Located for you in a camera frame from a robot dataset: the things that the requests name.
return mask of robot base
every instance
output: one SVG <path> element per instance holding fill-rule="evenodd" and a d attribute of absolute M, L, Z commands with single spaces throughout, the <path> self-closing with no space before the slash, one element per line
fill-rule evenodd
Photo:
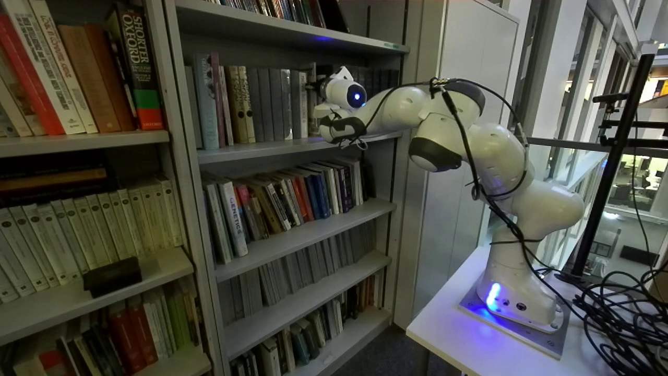
<path fill-rule="evenodd" d="M 564 308 L 562 303 L 562 312 L 564 312 L 564 324 L 559 331 L 555 333 L 543 333 L 543 331 L 536 331 L 536 328 L 529 328 L 529 326 L 522 326 L 522 324 L 515 324 L 511 319 L 506 319 L 506 318 L 500 318 L 500 315 L 492 315 L 489 310 L 486 310 L 486 303 L 478 296 L 476 292 L 476 287 L 478 285 L 471 285 L 471 288 L 463 295 L 463 298 L 459 302 L 459 308 L 468 313 L 471 313 L 473 318 L 486 322 L 489 326 L 543 351 L 546 356 L 549 357 L 555 357 L 559 360 L 562 353 L 564 353 L 564 342 L 566 342 L 566 335 L 567 335 L 567 308 Z"/>

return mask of shelf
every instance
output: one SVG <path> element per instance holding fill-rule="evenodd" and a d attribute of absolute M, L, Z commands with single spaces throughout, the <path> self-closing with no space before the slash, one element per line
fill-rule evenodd
<path fill-rule="evenodd" d="M 231 322 L 225 328 L 225 356 L 234 360 L 262 341 L 269 338 L 279 328 L 293 324 L 294 319 L 311 313 L 324 303 L 332 302 L 337 295 L 343 295 L 350 287 L 360 285 L 363 279 L 373 275 L 387 268 L 391 260 L 381 252 L 369 252 L 362 261 L 346 266 L 316 285 L 301 288 L 298 292 L 269 306 L 248 318 Z"/>
<path fill-rule="evenodd" d="M 310 222 L 298 228 L 293 228 L 290 233 L 276 235 L 267 241 L 250 243 L 248 256 L 234 260 L 229 266 L 219 266 L 216 279 L 217 283 L 231 281 L 244 272 L 272 263 L 310 245 L 332 238 L 362 224 L 373 222 L 375 217 L 387 216 L 393 209 L 393 203 L 368 201 L 349 214 L 332 216 L 319 222 Z"/>
<path fill-rule="evenodd" d="M 193 263 L 181 248 L 167 248 L 153 266 L 146 266 L 143 273 L 143 283 L 96 298 L 78 283 L 0 306 L 0 347 L 180 281 L 193 273 Z"/>
<path fill-rule="evenodd" d="M 74 152 L 74 151 L 96 151 L 96 149 L 121 149 L 121 146 L 135 146 L 135 144 L 167 144 L 167 142 L 170 142 L 167 132 L 10 138 L 10 141 L 0 141 L 0 158 Z"/>
<path fill-rule="evenodd" d="M 294 21 L 264 17 L 257 13 L 219 7 L 212 2 L 176 0 L 181 31 L 214 37 L 265 41 L 287 48 L 346 51 L 362 55 L 406 55 L 394 41 L 321 29 Z"/>
<path fill-rule="evenodd" d="M 389 133 L 368 133 L 362 141 L 363 142 L 385 142 L 398 138 L 400 132 L 389 132 Z M 197 158 L 200 166 L 214 166 L 214 163 L 234 163 L 234 161 L 246 161 L 246 158 L 265 158 L 265 156 L 284 156 L 284 154 L 298 154 L 298 152 L 311 152 L 311 151 L 334 151 L 338 144 L 330 144 L 324 138 L 311 138 L 311 141 L 294 141 L 294 142 L 264 142 L 264 144 L 238 144 L 229 149 L 219 151 L 198 151 Z"/>
<path fill-rule="evenodd" d="M 357 319 L 349 319 L 343 333 L 332 338 L 325 347 L 319 349 L 319 356 L 311 360 L 306 366 L 296 368 L 290 376 L 311 376 L 311 375 L 328 375 L 350 356 L 356 356 L 363 344 L 375 338 L 391 324 L 391 315 L 387 312 L 368 310 L 360 313 Z"/>
<path fill-rule="evenodd" d="M 205 351 L 200 347 L 188 347 L 165 362 L 158 362 L 141 370 L 135 376 L 163 376 L 163 375 L 200 376 L 206 373 L 212 373 L 212 362 L 205 356 Z"/>

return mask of table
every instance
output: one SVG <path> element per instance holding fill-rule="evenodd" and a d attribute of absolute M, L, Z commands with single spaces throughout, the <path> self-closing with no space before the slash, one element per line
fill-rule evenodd
<path fill-rule="evenodd" d="M 480 376 L 587 376 L 611 375 L 606 362 L 589 344 L 582 324 L 570 315 L 570 328 L 562 360 L 513 338 L 500 328 L 473 318 L 459 308 L 462 296 L 471 288 L 484 270 L 489 246 L 478 246 L 451 275 L 435 298 L 410 324 L 407 336 L 427 347 L 432 356 L 462 370 Z M 564 296 L 575 296 L 567 285 L 554 285 Z"/>

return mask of robotic arm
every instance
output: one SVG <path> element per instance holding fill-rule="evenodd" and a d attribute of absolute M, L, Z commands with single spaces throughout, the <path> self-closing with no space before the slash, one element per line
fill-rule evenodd
<path fill-rule="evenodd" d="M 501 125 L 476 123 L 484 94 L 468 81 L 439 81 L 385 89 L 365 105 L 350 107 L 337 89 L 316 107 L 319 133 L 330 142 L 356 142 L 363 133 L 414 130 L 410 156 L 427 171 L 471 168 L 473 198 L 484 198 L 492 214 L 515 220 L 494 233 L 491 257 L 476 283 L 478 298 L 492 315 L 555 333 L 564 312 L 536 281 L 526 252 L 538 243 L 582 217 L 582 201 L 558 187 L 535 179 L 525 144 Z"/>

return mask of blue light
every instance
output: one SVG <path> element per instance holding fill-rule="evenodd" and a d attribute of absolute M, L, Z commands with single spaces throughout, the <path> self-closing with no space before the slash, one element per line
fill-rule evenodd
<path fill-rule="evenodd" d="M 486 292 L 486 298 L 484 298 L 484 303 L 486 303 L 486 308 L 489 310 L 497 310 L 497 296 L 501 295 L 501 285 L 492 285 L 491 288 L 489 288 L 489 292 Z"/>

